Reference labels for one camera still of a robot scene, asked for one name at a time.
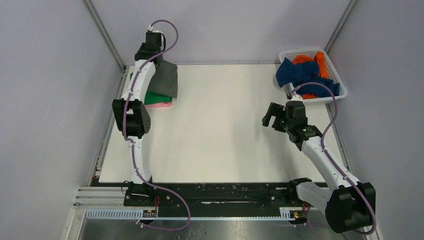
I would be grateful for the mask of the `grey t-shirt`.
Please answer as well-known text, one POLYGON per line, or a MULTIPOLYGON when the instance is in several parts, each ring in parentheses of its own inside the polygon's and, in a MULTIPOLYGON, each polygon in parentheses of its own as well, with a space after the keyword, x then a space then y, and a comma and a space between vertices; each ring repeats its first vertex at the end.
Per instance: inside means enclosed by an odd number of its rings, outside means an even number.
POLYGON ((178 66, 163 60, 156 66, 156 71, 149 83, 148 90, 156 94, 177 98, 178 66))

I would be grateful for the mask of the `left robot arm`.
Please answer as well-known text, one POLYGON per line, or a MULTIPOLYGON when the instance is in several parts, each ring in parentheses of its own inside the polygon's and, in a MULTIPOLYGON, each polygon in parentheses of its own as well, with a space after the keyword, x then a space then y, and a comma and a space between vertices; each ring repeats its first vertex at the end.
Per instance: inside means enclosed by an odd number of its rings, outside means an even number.
POLYGON ((147 157, 145 135, 151 128, 151 117, 145 106, 149 84, 163 57, 165 38, 159 30, 148 30, 145 41, 135 54, 135 66, 127 89, 112 102, 112 110, 119 131, 127 142, 131 176, 126 198, 135 198, 144 206, 152 204, 155 192, 151 187, 151 171, 144 164, 147 157))

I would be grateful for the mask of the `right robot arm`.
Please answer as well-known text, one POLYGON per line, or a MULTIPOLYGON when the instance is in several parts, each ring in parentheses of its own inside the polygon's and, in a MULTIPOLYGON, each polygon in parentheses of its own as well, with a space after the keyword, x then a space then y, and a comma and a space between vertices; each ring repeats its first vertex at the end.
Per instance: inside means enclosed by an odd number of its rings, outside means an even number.
POLYGON ((321 211, 329 227, 335 233, 355 231, 370 227, 363 235, 376 231, 376 190, 369 182, 361 182, 336 158, 325 143, 325 134, 308 123, 306 107, 301 100, 289 100, 285 105, 270 103, 262 125, 269 126, 271 118, 275 120, 272 128, 286 133, 323 177, 328 189, 317 186, 308 178, 291 180, 287 191, 287 201, 293 206, 303 202, 321 211))

